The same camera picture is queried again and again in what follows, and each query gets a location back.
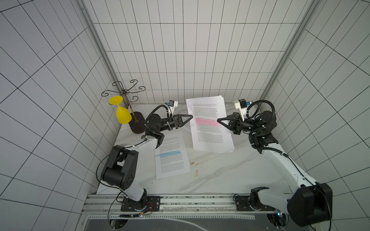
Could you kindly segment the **pink highlighted paper document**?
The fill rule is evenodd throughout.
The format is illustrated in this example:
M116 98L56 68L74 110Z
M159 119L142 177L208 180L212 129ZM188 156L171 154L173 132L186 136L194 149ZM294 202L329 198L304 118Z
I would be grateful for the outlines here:
M193 148L211 153L234 151L231 132L217 120L226 117L222 96L186 99L190 120Z

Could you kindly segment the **blue highlighted paper document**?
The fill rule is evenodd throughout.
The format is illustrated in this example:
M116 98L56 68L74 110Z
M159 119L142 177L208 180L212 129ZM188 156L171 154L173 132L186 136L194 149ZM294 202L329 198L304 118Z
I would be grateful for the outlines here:
M155 149L156 178L163 179L190 172L190 162L181 132L165 135Z

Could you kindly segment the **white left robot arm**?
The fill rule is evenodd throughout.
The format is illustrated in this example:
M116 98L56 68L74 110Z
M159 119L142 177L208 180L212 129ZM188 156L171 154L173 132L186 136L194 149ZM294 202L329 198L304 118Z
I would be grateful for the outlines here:
M159 148L164 140L163 131L183 127L193 118L192 115L178 114L168 118L151 115L145 125L145 134L136 144L116 145L101 172L101 180L110 187L120 189L128 199L139 202L145 189L135 181L136 168L140 154Z

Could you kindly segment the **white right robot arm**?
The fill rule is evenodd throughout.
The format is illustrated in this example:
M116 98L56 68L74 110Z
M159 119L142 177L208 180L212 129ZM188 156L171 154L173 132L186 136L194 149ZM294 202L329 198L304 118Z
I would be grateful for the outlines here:
M254 119L243 119L234 112L217 122L234 134L247 132L251 147L273 164L290 188L290 193L278 193L267 186L251 189L248 204L252 210L274 208L287 213L300 227L331 221L331 187L310 177L278 144L271 133L277 125L275 112L264 111Z

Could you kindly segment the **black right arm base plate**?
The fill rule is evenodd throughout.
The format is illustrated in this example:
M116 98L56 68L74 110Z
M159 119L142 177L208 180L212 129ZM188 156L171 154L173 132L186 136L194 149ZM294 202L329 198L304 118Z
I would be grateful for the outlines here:
M258 211L275 211L276 209L270 206L262 205L259 199L256 199L254 196L250 197L249 195L233 195L233 201L236 205L237 211L251 211L251 212L258 212Z

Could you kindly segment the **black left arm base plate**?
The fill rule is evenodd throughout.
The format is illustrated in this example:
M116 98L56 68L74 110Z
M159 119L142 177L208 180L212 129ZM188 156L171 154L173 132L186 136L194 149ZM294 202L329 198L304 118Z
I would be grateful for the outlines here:
M121 202L121 212L156 212L161 204L160 196L144 196L140 201L124 198Z

